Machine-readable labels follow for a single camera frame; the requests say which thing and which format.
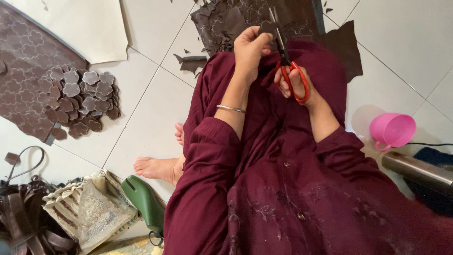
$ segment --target maroon dress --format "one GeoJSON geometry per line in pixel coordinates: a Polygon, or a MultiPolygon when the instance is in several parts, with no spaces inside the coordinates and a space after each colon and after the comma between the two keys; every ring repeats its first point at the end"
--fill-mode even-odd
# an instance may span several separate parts
{"type": "Polygon", "coordinates": [[[453,253],[452,222],[407,200],[345,131],[342,64],[313,42],[288,48],[341,127],[314,141],[306,107],[273,84],[279,56],[272,54],[251,86],[239,141],[213,118],[234,54],[212,56],[184,125],[186,162],[165,212],[164,254],[453,253]]]}

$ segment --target white tile floor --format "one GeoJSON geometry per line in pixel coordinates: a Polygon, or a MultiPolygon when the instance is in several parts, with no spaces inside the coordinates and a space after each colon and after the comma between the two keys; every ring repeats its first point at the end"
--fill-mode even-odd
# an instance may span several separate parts
{"type": "MultiPolygon", "coordinates": [[[[115,121],[103,118],[102,132],[90,132],[77,141],[69,137],[49,147],[0,118],[0,155],[19,153],[30,145],[40,145],[47,153],[42,166],[15,182],[26,182],[35,173],[47,181],[65,182],[101,168],[124,178],[134,173],[137,156],[180,155],[173,124],[187,117],[196,79],[179,70],[172,54],[185,56],[184,49],[191,52],[187,55],[205,54],[189,16],[198,6],[192,0],[122,1],[129,58],[92,67],[114,74],[121,90],[122,116],[115,121]]],[[[327,31],[355,20],[364,75],[348,85],[346,120],[348,131],[365,143],[366,155],[380,165],[383,153],[374,149],[368,125],[384,112],[413,116],[418,125],[415,142],[453,142],[453,16],[448,12],[453,2],[328,0],[324,12],[326,8],[333,9],[324,17],[327,31]]],[[[414,155],[420,148],[395,150],[414,155]]],[[[453,152],[452,147],[437,149],[453,152]]],[[[22,159],[18,172],[37,162],[39,153],[26,153],[22,159]]],[[[5,161],[0,160],[0,167],[4,175],[9,172],[5,161]]],[[[382,170],[410,197],[398,175],[382,170]]],[[[148,182],[168,201],[171,185],[148,182]]],[[[142,225],[136,225],[124,237],[145,233],[142,225]]]]}

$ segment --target pink mug handle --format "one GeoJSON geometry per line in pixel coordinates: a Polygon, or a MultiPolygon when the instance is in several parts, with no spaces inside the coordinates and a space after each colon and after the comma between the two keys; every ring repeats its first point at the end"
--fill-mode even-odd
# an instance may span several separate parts
{"type": "Polygon", "coordinates": [[[377,141],[376,144],[374,145],[374,147],[376,147],[376,149],[377,149],[378,151],[386,152],[386,151],[388,151],[388,150],[391,148],[391,145],[387,145],[387,147],[385,147],[385,148],[382,149],[382,148],[379,147],[380,144],[381,144],[381,142],[380,142],[380,141],[377,141]]]}

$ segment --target hand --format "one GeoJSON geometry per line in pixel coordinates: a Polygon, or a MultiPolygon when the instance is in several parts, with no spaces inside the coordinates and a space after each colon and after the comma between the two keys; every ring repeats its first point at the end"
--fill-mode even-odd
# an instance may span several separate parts
{"type": "Polygon", "coordinates": [[[234,41],[236,59],[235,74],[243,76],[250,86],[258,77],[258,65],[262,56],[270,54],[268,43],[272,34],[262,33],[258,36],[259,26],[249,27],[234,41]]]}
{"type": "MultiPolygon", "coordinates": [[[[304,73],[305,77],[307,78],[308,81],[308,87],[310,91],[310,95],[305,103],[301,103],[301,105],[305,106],[310,106],[313,105],[316,101],[317,98],[320,97],[319,93],[313,86],[313,83],[310,80],[310,76],[307,74],[307,70],[303,67],[299,67],[302,73],[304,73]]],[[[289,80],[291,82],[291,85],[293,86],[293,91],[294,93],[299,97],[303,98],[305,96],[305,89],[304,89],[304,84],[302,83],[300,79],[300,75],[297,69],[293,69],[291,72],[289,72],[289,67],[286,67],[286,72],[289,73],[289,80]]],[[[274,76],[274,83],[277,83],[280,85],[280,88],[282,90],[282,94],[285,98],[290,98],[291,96],[291,91],[289,90],[289,85],[286,83],[284,80],[284,77],[282,75],[281,69],[277,70],[277,73],[275,73],[274,76]]]]}

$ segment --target metal pipe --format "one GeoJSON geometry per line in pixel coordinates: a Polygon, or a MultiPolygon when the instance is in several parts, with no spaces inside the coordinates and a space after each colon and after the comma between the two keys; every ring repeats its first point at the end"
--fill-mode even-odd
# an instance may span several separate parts
{"type": "Polygon", "coordinates": [[[388,152],[382,166],[416,183],[453,196],[453,172],[397,152],[388,152]]]}

